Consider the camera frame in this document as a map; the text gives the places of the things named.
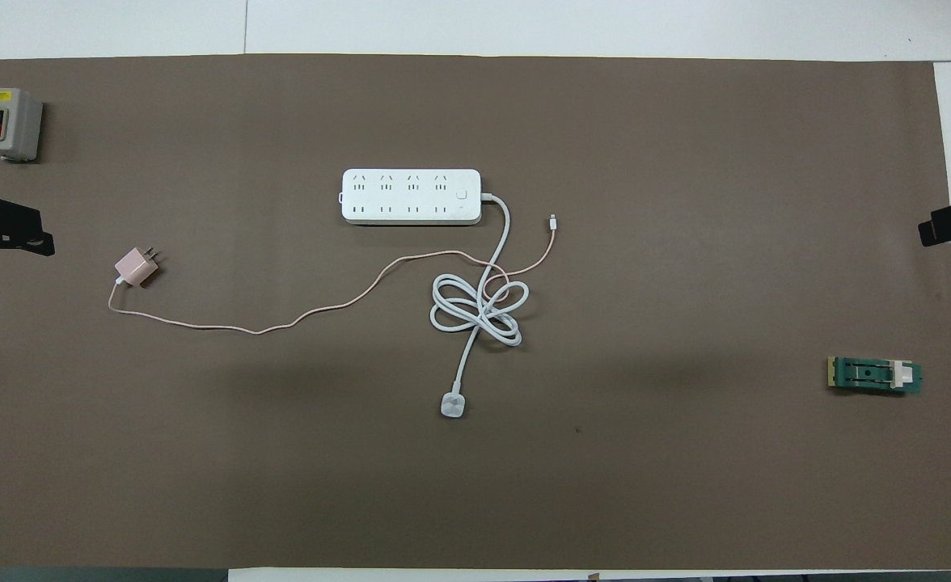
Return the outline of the brown table mat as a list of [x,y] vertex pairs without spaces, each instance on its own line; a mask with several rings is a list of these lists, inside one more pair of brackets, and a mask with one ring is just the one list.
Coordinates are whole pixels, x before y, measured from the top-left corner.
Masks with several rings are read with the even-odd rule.
[[[0,567],[951,570],[919,62],[0,61]],[[473,169],[356,226],[351,168]],[[153,247],[160,269],[117,286]],[[918,394],[827,386],[905,360]]]

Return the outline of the pink charger adapter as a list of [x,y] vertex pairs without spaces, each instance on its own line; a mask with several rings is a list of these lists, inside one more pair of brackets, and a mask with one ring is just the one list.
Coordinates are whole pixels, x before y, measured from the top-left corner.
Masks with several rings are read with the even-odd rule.
[[116,262],[117,286],[142,287],[160,269],[153,247],[132,247]]

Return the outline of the green circuit board module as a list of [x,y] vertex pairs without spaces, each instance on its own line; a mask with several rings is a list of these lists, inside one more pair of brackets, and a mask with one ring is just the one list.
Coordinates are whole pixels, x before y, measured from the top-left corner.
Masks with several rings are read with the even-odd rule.
[[826,360],[827,386],[863,393],[918,394],[923,369],[912,361],[874,360],[830,356]]

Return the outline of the grey on-off switch box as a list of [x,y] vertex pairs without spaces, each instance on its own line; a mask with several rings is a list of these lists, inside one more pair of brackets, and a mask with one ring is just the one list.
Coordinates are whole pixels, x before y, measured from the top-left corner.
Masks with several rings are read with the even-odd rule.
[[42,118],[43,103],[31,92],[0,87],[0,158],[3,161],[35,162]]

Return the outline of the white power strip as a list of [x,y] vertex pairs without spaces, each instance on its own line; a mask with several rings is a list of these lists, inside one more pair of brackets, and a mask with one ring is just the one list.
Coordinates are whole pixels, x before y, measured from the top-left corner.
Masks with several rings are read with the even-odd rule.
[[338,200],[356,226],[471,226],[482,217],[482,195],[473,169],[351,168]]

